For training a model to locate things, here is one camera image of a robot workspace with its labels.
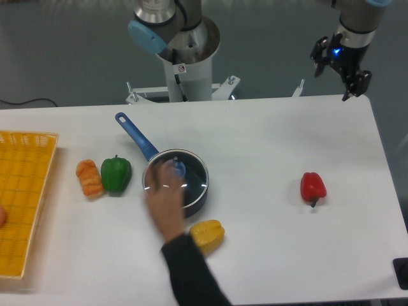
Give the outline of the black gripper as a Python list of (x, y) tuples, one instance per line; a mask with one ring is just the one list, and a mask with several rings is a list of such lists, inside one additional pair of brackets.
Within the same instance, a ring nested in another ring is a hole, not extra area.
[[(334, 34), (329, 45), (327, 36), (317, 40), (310, 53), (310, 58), (316, 67), (315, 77), (320, 76), (327, 65), (330, 65), (342, 77), (346, 87), (342, 101), (346, 101), (352, 96), (359, 97), (366, 93), (372, 79), (372, 73), (367, 70), (360, 71), (360, 63), (369, 45), (351, 48), (341, 44), (341, 38), (343, 38), (343, 34)], [(324, 56), (323, 52), (326, 49), (327, 56)]]

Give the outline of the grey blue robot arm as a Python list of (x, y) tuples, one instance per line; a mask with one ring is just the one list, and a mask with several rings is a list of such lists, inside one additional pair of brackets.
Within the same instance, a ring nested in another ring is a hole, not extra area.
[[(314, 44), (310, 59), (315, 76), (330, 67), (342, 79), (342, 97), (366, 93), (372, 73), (360, 68), (389, 1), (322, 1), (338, 10), (339, 26), (331, 38)], [(201, 1), (137, 1), (129, 36), (162, 60), (171, 102), (228, 99), (238, 80), (230, 76), (212, 88), (212, 58), (220, 45), (216, 24), (202, 14)]]

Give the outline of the black sleeved forearm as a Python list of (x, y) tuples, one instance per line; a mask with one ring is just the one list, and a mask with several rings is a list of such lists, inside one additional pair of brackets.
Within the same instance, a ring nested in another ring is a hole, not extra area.
[(161, 252), (179, 305), (230, 305), (209, 270), (205, 258), (188, 234), (166, 242)]

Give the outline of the person's hand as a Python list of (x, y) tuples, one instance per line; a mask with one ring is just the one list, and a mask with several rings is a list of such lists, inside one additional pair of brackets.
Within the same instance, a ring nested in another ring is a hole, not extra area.
[(146, 172), (147, 210), (164, 243), (184, 233), (184, 179), (169, 163), (158, 162)]

